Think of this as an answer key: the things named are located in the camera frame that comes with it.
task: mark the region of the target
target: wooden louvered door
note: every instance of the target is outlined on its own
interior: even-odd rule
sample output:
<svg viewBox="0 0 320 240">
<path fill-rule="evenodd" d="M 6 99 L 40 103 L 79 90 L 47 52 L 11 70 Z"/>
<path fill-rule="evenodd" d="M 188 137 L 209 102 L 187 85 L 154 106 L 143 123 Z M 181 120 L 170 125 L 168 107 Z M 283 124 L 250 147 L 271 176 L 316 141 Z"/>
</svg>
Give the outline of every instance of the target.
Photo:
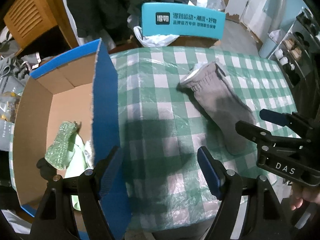
<svg viewBox="0 0 320 240">
<path fill-rule="evenodd" d="M 4 22 L 21 49 L 57 26 L 46 0 L 16 0 Z"/>
</svg>

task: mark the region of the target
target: screw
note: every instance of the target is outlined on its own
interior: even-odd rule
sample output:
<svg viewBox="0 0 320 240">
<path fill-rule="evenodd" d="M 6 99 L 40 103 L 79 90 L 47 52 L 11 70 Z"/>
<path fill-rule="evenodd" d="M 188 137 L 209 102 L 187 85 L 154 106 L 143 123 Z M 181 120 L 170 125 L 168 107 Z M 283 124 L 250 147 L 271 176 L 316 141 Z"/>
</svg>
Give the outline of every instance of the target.
<svg viewBox="0 0 320 240">
<path fill-rule="evenodd" d="M 227 174 L 228 174 L 229 176 L 233 176 L 233 175 L 235 175 L 236 173 L 235 173 L 235 171 L 233 171 L 233 170 L 227 170 Z"/>
<path fill-rule="evenodd" d="M 261 179 L 262 181 L 267 181 L 267 177 L 264 176 L 264 175 L 260 175 L 260 176 L 259 176 L 259 179 Z"/>
<path fill-rule="evenodd" d="M 58 181 L 60 178 L 61 178 L 60 175 L 54 175 L 52 179 L 53 179 L 54 181 Z"/>
<path fill-rule="evenodd" d="M 87 176 L 91 175 L 92 173 L 93 173 L 93 170 L 91 170 L 91 169 L 84 171 L 84 174 Z"/>
</svg>

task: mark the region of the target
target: floor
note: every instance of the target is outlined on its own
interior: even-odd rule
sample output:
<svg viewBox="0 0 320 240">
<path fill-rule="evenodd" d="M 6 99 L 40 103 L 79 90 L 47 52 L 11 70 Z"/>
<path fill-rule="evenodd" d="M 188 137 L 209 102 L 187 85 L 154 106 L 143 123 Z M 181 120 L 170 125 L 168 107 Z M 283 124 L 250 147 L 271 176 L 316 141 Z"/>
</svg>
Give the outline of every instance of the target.
<svg viewBox="0 0 320 240">
<path fill-rule="evenodd" d="M 228 20 L 225 21 L 221 44 L 212 48 L 259 56 L 257 42 L 250 32 L 241 24 Z"/>
</svg>

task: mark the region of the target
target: green and white checkered tablecloth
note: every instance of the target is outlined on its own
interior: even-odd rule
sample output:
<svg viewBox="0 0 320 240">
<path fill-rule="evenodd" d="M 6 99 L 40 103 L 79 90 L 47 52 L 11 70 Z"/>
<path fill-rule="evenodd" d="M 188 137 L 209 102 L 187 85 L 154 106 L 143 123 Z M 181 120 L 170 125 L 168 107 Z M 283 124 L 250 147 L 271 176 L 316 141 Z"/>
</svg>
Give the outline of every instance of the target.
<svg viewBox="0 0 320 240">
<path fill-rule="evenodd" d="M 219 202 L 210 194 L 196 160 L 202 145 L 227 169 L 242 176 L 268 174 L 255 165 L 254 144 L 246 155 L 230 155 L 219 127 L 197 110 L 190 94 L 177 90 L 195 63 L 219 59 L 226 65 L 228 82 L 252 109 L 257 125 L 274 135 L 296 136 L 259 117 L 263 108 L 296 111 L 289 87 L 273 61 L 186 47 L 133 49 L 113 54 L 111 59 L 119 78 L 119 127 L 133 213 L 131 229 L 163 230 L 215 216 Z M 276 181 L 275 175 L 268 177 Z"/>
</svg>

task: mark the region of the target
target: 得物 logo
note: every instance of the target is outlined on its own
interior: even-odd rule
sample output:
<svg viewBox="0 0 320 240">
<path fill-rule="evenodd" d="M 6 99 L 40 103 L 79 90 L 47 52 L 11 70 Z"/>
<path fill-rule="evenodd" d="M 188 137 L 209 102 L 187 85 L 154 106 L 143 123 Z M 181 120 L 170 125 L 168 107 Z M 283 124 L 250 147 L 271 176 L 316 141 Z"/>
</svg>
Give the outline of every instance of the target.
<svg viewBox="0 0 320 240">
<path fill-rule="evenodd" d="M 170 24 L 170 13 L 168 12 L 158 12 L 156 13 L 156 25 L 160 24 Z"/>
</svg>

